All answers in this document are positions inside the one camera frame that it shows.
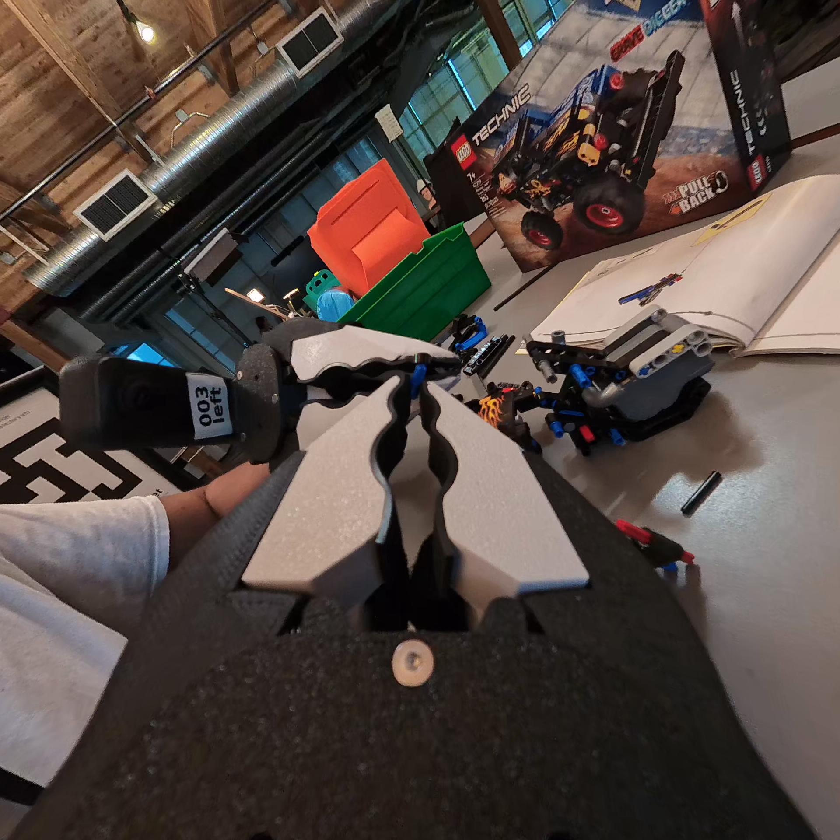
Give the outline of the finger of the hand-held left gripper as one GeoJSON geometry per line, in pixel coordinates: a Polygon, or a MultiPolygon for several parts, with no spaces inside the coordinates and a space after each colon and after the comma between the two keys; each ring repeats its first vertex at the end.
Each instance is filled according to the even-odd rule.
{"type": "Polygon", "coordinates": [[[397,376],[384,375],[347,397],[305,403],[297,440],[308,455],[373,455],[395,429],[397,376]]]}
{"type": "Polygon", "coordinates": [[[294,339],[289,363],[301,382],[314,383],[327,373],[360,371],[372,363],[384,363],[387,370],[406,363],[412,369],[418,356],[427,358],[430,378],[457,376],[463,367],[456,353],[436,344],[341,324],[334,324],[327,332],[294,339]]]}

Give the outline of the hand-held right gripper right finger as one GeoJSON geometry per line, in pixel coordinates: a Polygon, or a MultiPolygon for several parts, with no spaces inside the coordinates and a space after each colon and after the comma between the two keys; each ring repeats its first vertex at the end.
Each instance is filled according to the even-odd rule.
{"type": "Polygon", "coordinates": [[[419,404],[439,484],[436,594],[457,595],[477,625],[496,600],[585,588],[590,575],[522,449],[435,383],[419,404]]]}

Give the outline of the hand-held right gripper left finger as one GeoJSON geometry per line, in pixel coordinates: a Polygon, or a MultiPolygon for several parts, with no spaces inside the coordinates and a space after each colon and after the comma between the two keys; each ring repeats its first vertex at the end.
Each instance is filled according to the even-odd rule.
{"type": "Polygon", "coordinates": [[[410,574],[391,475],[407,374],[391,374],[306,450],[242,574],[244,588],[330,600],[360,625],[407,625],[410,574]]]}

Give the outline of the flame printed lego assembly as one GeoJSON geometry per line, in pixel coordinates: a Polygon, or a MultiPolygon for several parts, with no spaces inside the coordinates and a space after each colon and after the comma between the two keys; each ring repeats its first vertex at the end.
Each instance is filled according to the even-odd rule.
{"type": "Polygon", "coordinates": [[[534,386],[529,381],[521,384],[490,382],[485,396],[468,400],[465,406],[524,452],[542,455],[540,443],[531,435],[530,426],[522,417],[522,411],[532,410],[537,403],[534,386]]]}

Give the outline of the person's left forearm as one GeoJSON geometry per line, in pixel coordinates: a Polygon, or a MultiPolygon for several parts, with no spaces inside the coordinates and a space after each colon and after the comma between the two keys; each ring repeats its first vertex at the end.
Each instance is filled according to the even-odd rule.
{"type": "Polygon", "coordinates": [[[161,504],[169,528],[170,570],[269,475],[268,464],[244,463],[205,486],[163,497],[161,504]]]}

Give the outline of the blue curved lego piece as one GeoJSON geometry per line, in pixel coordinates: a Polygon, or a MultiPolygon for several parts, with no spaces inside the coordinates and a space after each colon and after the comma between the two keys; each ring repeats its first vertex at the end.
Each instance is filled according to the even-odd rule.
{"type": "Polygon", "coordinates": [[[472,350],[487,338],[487,326],[479,316],[469,316],[465,313],[457,316],[452,322],[451,351],[459,355],[472,350]]]}

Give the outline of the red black lego piece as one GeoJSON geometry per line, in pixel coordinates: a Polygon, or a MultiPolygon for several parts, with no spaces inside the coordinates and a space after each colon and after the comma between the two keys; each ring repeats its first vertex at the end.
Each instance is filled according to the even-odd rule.
{"type": "Polygon", "coordinates": [[[676,572],[680,564],[691,566],[695,563],[694,554],[655,530],[622,519],[617,519],[615,525],[656,569],[676,572]]]}

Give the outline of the short black lego axle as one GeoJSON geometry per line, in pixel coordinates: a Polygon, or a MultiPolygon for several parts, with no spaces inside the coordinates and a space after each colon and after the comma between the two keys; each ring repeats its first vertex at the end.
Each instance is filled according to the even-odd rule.
{"type": "Polygon", "coordinates": [[[688,499],[681,505],[680,513],[689,518],[694,515],[695,511],[709,498],[709,496],[720,486],[723,475],[719,471],[713,471],[709,476],[696,488],[688,499]]]}

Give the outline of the grey black lego chassis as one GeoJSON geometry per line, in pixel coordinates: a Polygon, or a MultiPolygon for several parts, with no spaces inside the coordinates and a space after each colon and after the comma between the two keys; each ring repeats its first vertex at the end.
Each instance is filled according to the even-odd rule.
{"type": "Polygon", "coordinates": [[[524,347],[547,383],[562,379],[557,392],[534,398],[549,409],[553,435],[569,436],[582,456],[600,443],[621,447],[684,423],[711,388],[704,378],[713,367],[707,332],[654,303],[599,350],[530,335],[524,347]]]}

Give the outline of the lego set cardboard box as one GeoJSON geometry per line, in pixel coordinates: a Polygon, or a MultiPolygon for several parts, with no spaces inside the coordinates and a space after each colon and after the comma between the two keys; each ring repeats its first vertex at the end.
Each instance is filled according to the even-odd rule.
{"type": "Polygon", "coordinates": [[[572,2],[442,142],[522,273],[721,214],[791,153],[765,2],[572,2]]]}

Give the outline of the green plastic bin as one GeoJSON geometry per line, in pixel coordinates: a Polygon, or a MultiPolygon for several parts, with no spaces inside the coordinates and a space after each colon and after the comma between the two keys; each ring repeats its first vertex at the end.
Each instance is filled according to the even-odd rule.
{"type": "Polygon", "coordinates": [[[464,224],[423,242],[339,319],[430,342],[490,289],[464,224]]]}

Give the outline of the orange cardboard box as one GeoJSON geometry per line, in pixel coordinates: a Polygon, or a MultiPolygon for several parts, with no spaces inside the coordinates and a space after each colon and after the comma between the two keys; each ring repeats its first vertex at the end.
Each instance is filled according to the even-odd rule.
{"type": "Polygon", "coordinates": [[[318,210],[308,236],[340,285],[364,296],[405,257],[427,228],[387,161],[378,161],[318,210]]]}

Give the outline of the hanging grey light panel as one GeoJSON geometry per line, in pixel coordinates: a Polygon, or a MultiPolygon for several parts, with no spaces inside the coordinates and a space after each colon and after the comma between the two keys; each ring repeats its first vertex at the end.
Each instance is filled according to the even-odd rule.
{"type": "Polygon", "coordinates": [[[224,227],[184,266],[183,273],[195,282],[213,287],[242,256],[239,240],[224,227]]]}

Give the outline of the long thin black rod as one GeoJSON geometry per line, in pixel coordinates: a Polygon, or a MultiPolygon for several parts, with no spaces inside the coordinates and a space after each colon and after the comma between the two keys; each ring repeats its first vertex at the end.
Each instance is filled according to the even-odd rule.
{"type": "Polygon", "coordinates": [[[501,309],[503,309],[504,307],[506,307],[506,306],[507,306],[510,302],[512,302],[513,300],[515,300],[516,298],[518,298],[518,297],[519,297],[519,296],[520,296],[520,295],[521,295],[524,291],[526,291],[527,289],[529,289],[529,288],[530,288],[533,284],[535,284],[535,283],[536,283],[536,282],[538,282],[540,279],[542,279],[543,277],[545,277],[545,276],[546,276],[549,272],[551,272],[551,270],[552,270],[553,268],[554,268],[554,266],[546,266],[546,267],[541,268],[540,270],[538,270],[538,271],[537,271],[535,274],[533,274],[530,278],[528,278],[528,279],[527,279],[527,280],[525,280],[523,283],[521,283],[521,285],[520,285],[519,287],[517,287],[517,288],[516,288],[513,292],[511,292],[509,295],[507,295],[507,296],[506,296],[506,297],[504,297],[502,300],[500,300],[500,301],[499,301],[499,302],[498,302],[498,303],[494,306],[494,308],[493,308],[493,312],[498,312],[499,310],[501,310],[501,309]]]}

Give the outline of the black white patterned mat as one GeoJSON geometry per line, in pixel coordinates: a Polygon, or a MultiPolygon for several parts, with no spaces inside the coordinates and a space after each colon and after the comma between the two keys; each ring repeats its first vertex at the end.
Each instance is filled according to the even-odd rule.
{"type": "Polygon", "coordinates": [[[67,442],[58,398],[42,382],[2,395],[3,504],[162,497],[195,485],[192,475],[155,452],[100,452],[67,442]]]}

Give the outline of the white ceiling vent grille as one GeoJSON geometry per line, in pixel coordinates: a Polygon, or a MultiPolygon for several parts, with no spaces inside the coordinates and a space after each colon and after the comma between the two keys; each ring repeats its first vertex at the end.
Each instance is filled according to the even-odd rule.
{"type": "Polygon", "coordinates": [[[278,41],[275,49],[295,77],[302,79],[338,50],[343,42],[331,7],[320,6],[278,41]]]}
{"type": "Polygon", "coordinates": [[[158,202],[136,174],[124,170],[76,207],[73,215],[102,241],[109,241],[158,202]]]}

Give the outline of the person's white shirt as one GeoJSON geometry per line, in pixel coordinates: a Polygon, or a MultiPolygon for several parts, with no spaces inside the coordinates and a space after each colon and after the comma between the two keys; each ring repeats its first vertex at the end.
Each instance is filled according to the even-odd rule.
{"type": "Polygon", "coordinates": [[[2,505],[3,770],[52,781],[169,559],[157,497],[2,505]]]}

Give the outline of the open instruction booklet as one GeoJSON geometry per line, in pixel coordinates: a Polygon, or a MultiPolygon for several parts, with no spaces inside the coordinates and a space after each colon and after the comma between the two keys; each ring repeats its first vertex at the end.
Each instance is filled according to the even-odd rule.
{"type": "Polygon", "coordinates": [[[777,187],[708,226],[594,266],[531,335],[600,349],[648,304],[736,355],[838,354],[839,175],[777,187]]]}

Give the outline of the silver ventilation duct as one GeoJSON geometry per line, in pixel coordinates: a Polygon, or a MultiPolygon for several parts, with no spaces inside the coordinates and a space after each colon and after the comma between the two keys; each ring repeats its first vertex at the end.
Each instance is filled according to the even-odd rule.
{"type": "Polygon", "coordinates": [[[70,294],[412,5],[414,2],[359,1],[339,7],[337,29],[343,41],[313,69],[298,77],[285,59],[276,60],[164,154],[161,164],[151,165],[140,175],[142,184],[156,196],[155,205],[130,219],[109,240],[89,228],[77,229],[48,252],[45,265],[32,265],[24,271],[26,281],[49,295],[70,294]]]}

